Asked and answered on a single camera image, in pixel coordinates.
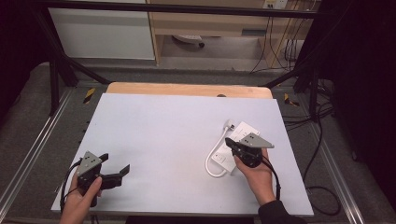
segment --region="white tabletop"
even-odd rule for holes
[[[101,174],[118,173],[127,164],[131,172],[121,187],[104,190],[92,211],[257,215],[259,205],[239,170],[222,178],[205,171],[207,153],[227,119],[246,122],[276,146],[268,152],[281,201],[292,215],[313,216],[276,100],[115,93],[102,95],[73,162],[87,150],[96,156],[108,153]],[[210,167],[214,173],[221,170],[213,161]],[[60,211],[59,199],[60,194],[51,210]]]

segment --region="white power adapter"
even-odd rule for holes
[[[229,138],[233,139],[235,142],[239,142],[239,140],[251,133],[255,133],[256,135],[260,134],[259,131],[242,121],[235,130],[233,130]],[[225,142],[221,144],[219,149],[211,158],[228,172],[232,172],[236,167],[235,160],[233,159],[233,153],[231,152],[231,149],[227,147]]]
[[[212,172],[210,172],[209,170],[209,160],[210,160],[210,156],[213,154],[213,152],[216,150],[216,148],[218,147],[219,143],[221,142],[221,140],[223,140],[225,134],[230,131],[233,130],[235,126],[233,125],[233,121],[231,119],[228,119],[227,122],[224,123],[224,127],[223,127],[223,134],[221,135],[221,138],[219,139],[219,141],[215,144],[215,146],[212,148],[212,150],[209,152],[209,154],[206,157],[205,160],[205,168],[206,171],[209,175],[213,176],[213,177],[221,177],[224,176],[227,171],[223,170],[220,174],[213,174]]]

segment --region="white table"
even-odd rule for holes
[[[235,169],[213,178],[205,158],[227,119],[244,121],[276,147],[268,149],[289,213],[313,216],[283,121],[272,99],[103,94],[74,159],[109,154],[102,174],[127,164],[122,186],[105,190],[95,213],[155,216],[257,215],[259,205]],[[212,162],[213,172],[220,168]],[[59,198],[52,210],[59,211]]]

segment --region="floor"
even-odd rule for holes
[[[287,72],[286,69],[276,69],[251,73],[262,54],[257,39],[204,37],[204,41],[205,47],[201,49],[198,46],[180,43],[168,36],[163,46],[163,60],[159,65],[152,62],[135,65],[109,60],[108,62],[90,61],[89,66],[101,76],[116,81],[249,86],[264,84]],[[285,66],[288,63],[282,58],[279,60]],[[261,60],[255,71],[266,68],[265,60]],[[0,152],[3,162],[0,163],[0,192],[7,191],[8,184],[49,119],[48,73],[46,66],[39,66],[32,72],[20,100],[2,121]],[[81,82],[77,88],[63,88],[64,92],[71,92],[70,101],[65,106],[55,128],[51,130],[40,154],[36,155],[35,164],[25,172],[29,175],[25,177],[18,195],[11,200],[12,204],[7,208],[4,223],[57,222],[59,214],[50,211],[55,196],[54,191],[63,180],[63,171],[67,170],[73,160],[101,93],[106,91],[106,86],[98,85],[82,74],[78,74],[78,77]],[[302,107],[298,106],[305,95],[294,94],[291,88],[294,81],[295,79],[292,78],[273,89],[273,95],[278,100],[285,120],[292,119],[290,117],[301,118],[305,115]],[[82,101],[91,87],[95,87],[96,91],[90,102],[85,105]],[[285,101],[285,93],[288,94],[289,101]],[[319,103],[323,104],[326,101],[326,97],[319,98]],[[322,123],[325,142],[331,149],[365,222],[396,223],[394,211],[365,164],[352,160],[347,140],[336,117],[328,116]],[[292,127],[294,126],[287,127],[290,129],[288,134],[303,173],[313,155],[317,140],[310,124],[297,129],[291,129]],[[306,184],[321,185],[335,192],[329,169],[323,159],[322,153],[319,153],[308,173]],[[326,211],[336,209],[335,200],[329,193],[315,189],[308,193],[311,202],[319,208]],[[123,223],[125,217],[100,216],[100,219],[103,223]],[[344,209],[336,216],[326,216],[315,210],[315,216],[306,217],[306,220],[309,223],[349,223],[347,211]]]

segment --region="aluminum rail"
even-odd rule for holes
[[[297,94],[300,105],[302,106],[303,111],[307,116],[309,116],[308,112],[308,102],[303,93]],[[315,135],[315,140],[318,142],[320,136],[320,129],[318,124],[311,122],[311,129]],[[320,155],[323,158],[323,162],[326,165],[326,168],[329,172],[330,178],[332,179],[332,183],[334,184],[335,190],[337,191],[338,197],[340,199],[341,204],[344,206],[344,210],[346,212],[346,216],[349,219],[349,222],[352,224],[363,224],[364,219],[361,215],[361,211],[359,207],[356,205],[355,199],[352,196],[352,193],[347,186],[347,182],[345,181],[340,168],[338,168],[337,162],[335,161],[332,153],[326,143],[326,140],[323,138],[320,145]]]
[[[6,217],[6,214],[9,208],[11,207],[12,203],[14,202],[15,198],[17,197],[18,192],[20,191],[24,181],[26,180],[33,166],[35,165],[35,161],[40,155],[41,150],[43,149],[44,145],[46,145],[47,140],[49,139],[50,134],[52,133],[52,130],[54,129],[59,118],[64,112],[67,103],[69,102],[72,92],[73,92],[72,89],[66,90],[64,92],[58,110],[55,112],[53,116],[48,118],[46,124],[44,125],[43,129],[41,130],[37,139],[33,143],[25,159],[23,160],[20,168],[18,169],[12,180],[9,182],[6,190],[1,196],[0,223],[2,223],[3,219]]]

